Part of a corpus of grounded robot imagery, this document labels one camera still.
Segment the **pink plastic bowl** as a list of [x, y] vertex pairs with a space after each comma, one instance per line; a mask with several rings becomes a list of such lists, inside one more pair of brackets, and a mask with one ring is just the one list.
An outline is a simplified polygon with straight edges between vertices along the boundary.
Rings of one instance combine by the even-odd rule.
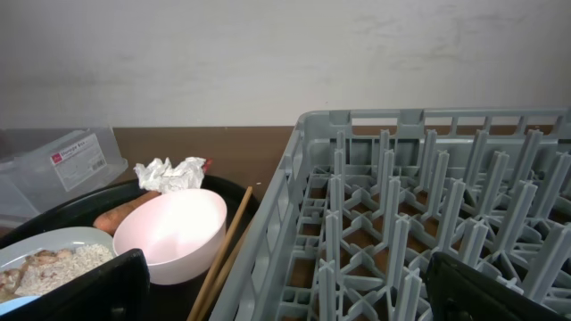
[[181, 284], [210, 268], [225, 239], [227, 214], [224, 199], [210, 190], [166, 193], [121, 222], [113, 249], [118, 255], [141, 250], [151, 283]]

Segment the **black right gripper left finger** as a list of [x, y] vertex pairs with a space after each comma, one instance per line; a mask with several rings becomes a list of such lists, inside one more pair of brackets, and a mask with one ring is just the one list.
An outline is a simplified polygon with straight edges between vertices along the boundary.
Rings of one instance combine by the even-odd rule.
[[148, 311], [149, 289], [143, 252], [129, 250], [2, 315], [1, 321], [137, 321]]

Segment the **light blue plastic cup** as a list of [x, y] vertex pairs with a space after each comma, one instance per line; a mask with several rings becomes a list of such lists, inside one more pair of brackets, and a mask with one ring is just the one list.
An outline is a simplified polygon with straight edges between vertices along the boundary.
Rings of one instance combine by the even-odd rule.
[[8, 300], [0, 304], [0, 316], [3, 316], [13, 310], [31, 303], [38, 299], [38, 296], [23, 296], [16, 299]]

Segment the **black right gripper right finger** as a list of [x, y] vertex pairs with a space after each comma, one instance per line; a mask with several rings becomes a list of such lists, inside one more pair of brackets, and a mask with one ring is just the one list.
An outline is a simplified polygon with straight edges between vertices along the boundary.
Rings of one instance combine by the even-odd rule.
[[565, 321], [470, 266], [438, 251], [426, 272], [434, 321]]

